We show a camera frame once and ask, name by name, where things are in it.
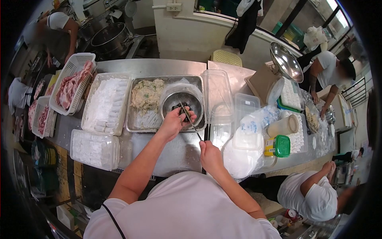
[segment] drain grate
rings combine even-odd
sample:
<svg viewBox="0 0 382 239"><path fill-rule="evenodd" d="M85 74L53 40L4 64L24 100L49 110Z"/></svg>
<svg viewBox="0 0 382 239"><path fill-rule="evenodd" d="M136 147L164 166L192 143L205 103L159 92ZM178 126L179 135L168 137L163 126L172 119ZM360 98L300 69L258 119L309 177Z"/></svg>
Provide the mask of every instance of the drain grate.
<svg viewBox="0 0 382 239"><path fill-rule="evenodd" d="M120 168L117 168L117 169L113 169L112 172L115 172L117 174L121 174L123 172L124 169L120 169ZM151 175L150 177L150 181L155 181L157 179L156 176L154 175Z"/></svg>

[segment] black apron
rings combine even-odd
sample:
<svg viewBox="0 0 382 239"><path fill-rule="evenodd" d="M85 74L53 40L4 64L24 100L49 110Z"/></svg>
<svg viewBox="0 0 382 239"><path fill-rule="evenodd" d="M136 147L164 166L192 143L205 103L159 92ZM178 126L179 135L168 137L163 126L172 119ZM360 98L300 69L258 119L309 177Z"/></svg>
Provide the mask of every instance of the black apron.
<svg viewBox="0 0 382 239"><path fill-rule="evenodd" d="M320 53L321 53L321 47L318 46L312 52L309 52L309 53L297 58L297 62L299 63L301 69L304 70L304 68L310 64L310 61L312 60L312 58L314 56L320 54ZM300 88L307 91L307 92L310 92L309 91L309 89L310 89L309 73L310 73L310 67L304 72L304 81L302 83L299 83ZM316 92L320 92L321 90L322 90L321 84L317 79L316 80Z"/></svg>
<svg viewBox="0 0 382 239"><path fill-rule="evenodd" d="M70 34L50 29L50 16L48 16L48 27L49 29L45 29L42 34L42 44L46 45L50 53L64 66L70 49Z"/></svg>
<svg viewBox="0 0 382 239"><path fill-rule="evenodd" d="M243 54L249 36L255 31L257 23L257 12L260 10L260 2L254 1L252 6L239 17L238 26L234 32L225 40L226 46L238 48Z"/></svg>

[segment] raw pork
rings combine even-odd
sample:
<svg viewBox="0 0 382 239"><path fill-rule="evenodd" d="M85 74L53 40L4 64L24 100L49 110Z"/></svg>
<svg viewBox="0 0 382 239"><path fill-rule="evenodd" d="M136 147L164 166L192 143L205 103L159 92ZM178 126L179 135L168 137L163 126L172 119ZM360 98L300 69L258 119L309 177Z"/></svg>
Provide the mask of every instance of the raw pork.
<svg viewBox="0 0 382 239"><path fill-rule="evenodd" d="M56 84L56 83L54 83L53 85L51 85L50 87L48 87L47 92L45 93L46 96L49 96L49 95L52 94L53 89L54 89L54 85L55 85L55 84Z"/></svg>
<svg viewBox="0 0 382 239"><path fill-rule="evenodd" d="M32 120L34 119L34 112L36 111L37 100L33 101L28 111L28 129L32 130Z"/></svg>
<svg viewBox="0 0 382 239"><path fill-rule="evenodd" d="M33 99L36 100L38 98L43 86L44 86L44 80L41 80L36 87L36 91L34 92Z"/></svg>
<svg viewBox="0 0 382 239"><path fill-rule="evenodd" d="M87 61L84 68L80 72L74 73L73 76L68 76L62 79L60 88L56 94L56 103L64 109L68 109L72 102L73 96L77 91L79 84L88 76L91 75L93 63Z"/></svg>
<svg viewBox="0 0 382 239"><path fill-rule="evenodd" d="M47 121L49 105L46 105L39 116L39 133L44 134L45 123Z"/></svg>

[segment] black strap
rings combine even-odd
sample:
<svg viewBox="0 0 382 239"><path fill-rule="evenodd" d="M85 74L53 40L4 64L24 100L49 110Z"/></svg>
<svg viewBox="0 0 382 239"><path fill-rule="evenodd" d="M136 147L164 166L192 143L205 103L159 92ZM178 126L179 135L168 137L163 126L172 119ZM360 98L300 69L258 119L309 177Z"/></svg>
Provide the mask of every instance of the black strap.
<svg viewBox="0 0 382 239"><path fill-rule="evenodd" d="M124 234L123 234L121 228L118 226L118 223L115 221L115 219L114 219L112 213L110 212L110 210L107 208L107 206L105 206L105 204L102 204L102 206L103 206L103 207L106 209L106 211L109 213L109 215L110 215L110 217L112 218L112 220L113 220L115 226L117 227L118 231L120 232L122 239L126 239L126 237L124 236Z"/></svg>

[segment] green lid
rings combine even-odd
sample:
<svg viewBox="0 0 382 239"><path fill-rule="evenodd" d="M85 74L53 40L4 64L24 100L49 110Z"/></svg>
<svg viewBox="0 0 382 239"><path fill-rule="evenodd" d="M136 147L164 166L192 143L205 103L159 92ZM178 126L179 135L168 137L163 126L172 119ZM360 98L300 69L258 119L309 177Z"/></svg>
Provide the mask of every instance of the green lid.
<svg viewBox="0 0 382 239"><path fill-rule="evenodd" d="M285 136L285 135L277 135L275 137L276 139L276 145L275 145L275 149L276 151L274 152L274 154L278 157L278 158L287 158L289 157L289 154L290 154L290 139L288 136Z"/></svg>

